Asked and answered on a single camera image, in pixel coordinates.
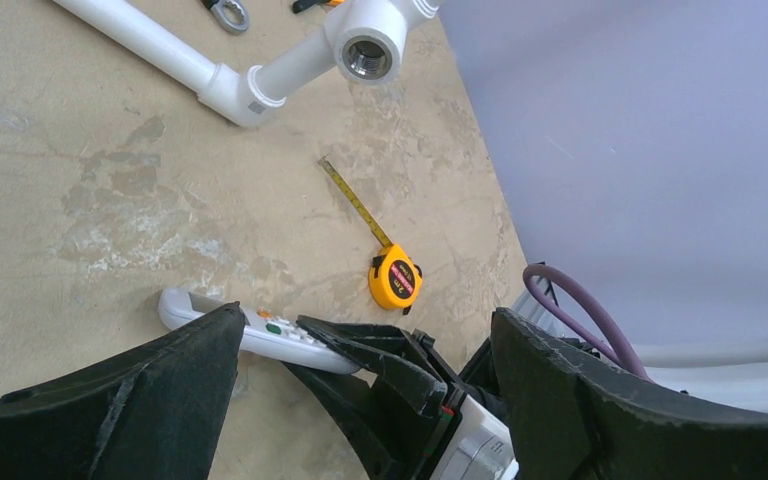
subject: white pvc pipe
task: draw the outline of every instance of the white pvc pipe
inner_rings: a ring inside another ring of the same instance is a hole
[[[54,0],[196,93],[207,88],[216,64],[125,0]]]
[[[280,100],[336,65],[325,29],[320,28],[302,43],[265,65],[255,74],[260,91]]]
[[[288,95],[335,65],[359,83],[391,81],[401,66],[408,31],[433,18],[442,0],[347,0],[326,15],[322,29],[244,75],[214,64],[125,0],[54,2],[189,87],[228,120],[255,127]],[[386,54],[359,53],[358,45],[370,42]]]

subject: measuring tape blade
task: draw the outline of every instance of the measuring tape blade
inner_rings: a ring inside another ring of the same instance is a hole
[[[384,248],[392,247],[393,242],[390,241],[390,237],[388,237],[387,234],[384,233],[384,230],[381,228],[381,225],[378,225],[378,222],[376,222],[375,219],[372,218],[372,214],[370,214],[369,210],[367,210],[366,207],[363,206],[363,203],[361,203],[360,198],[358,198],[358,196],[355,195],[355,192],[352,190],[352,187],[350,187],[349,184],[346,183],[345,180],[343,180],[343,177],[337,172],[334,166],[331,165],[331,162],[326,160],[325,157],[322,157],[319,159],[319,165],[321,165],[322,168],[325,170],[325,173],[327,173],[328,176],[331,177],[331,180],[334,180],[334,183],[337,185],[337,188],[339,188],[340,191],[343,192],[343,195],[345,195],[346,198],[349,200],[349,202],[352,204],[352,206],[355,207],[355,210],[357,210],[358,214],[363,219],[363,221],[366,222],[367,225],[369,225],[369,230],[372,231],[372,234],[375,235],[375,238],[378,239],[378,241],[381,243],[381,246]]]

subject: metal tool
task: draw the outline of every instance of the metal tool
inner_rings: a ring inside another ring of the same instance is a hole
[[[240,35],[249,29],[249,12],[240,0],[202,0],[201,3],[231,35]]]
[[[329,7],[336,7],[343,3],[343,0],[296,0],[293,2],[293,13],[301,13],[314,5],[328,5]]]
[[[393,243],[390,237],[384,233],[381,225],[372,218],[369,210],[363,206],[358,196],[343,180],[343,177],[337,173],[331,162],[326,157],[322,157],[319,160],[319,165],[355,207],[363,221],[369,225],[372,234],[381,243],[382,248],[378,255],[372,259],[372,266],[368,275],[369,291],[372,293],[372,298],[381,308],[386,310],[401,309],[402,313],[407,315],[419,295],[420,287],[422,287],[422,269],[413,263],[401,246]]]

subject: threaded metal insert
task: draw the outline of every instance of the threaded metal insert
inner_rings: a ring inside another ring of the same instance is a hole
[[[377,80],[393,65],[388,52],[371,37],[357,37],[343,47],[343,63],[352,75],[364,80]]]

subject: black tool handle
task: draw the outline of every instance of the black tool handle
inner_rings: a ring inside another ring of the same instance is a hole
[[[296,0],[293,2],[293,13],[304,12],[318,3],[328,3],[328,0]]]

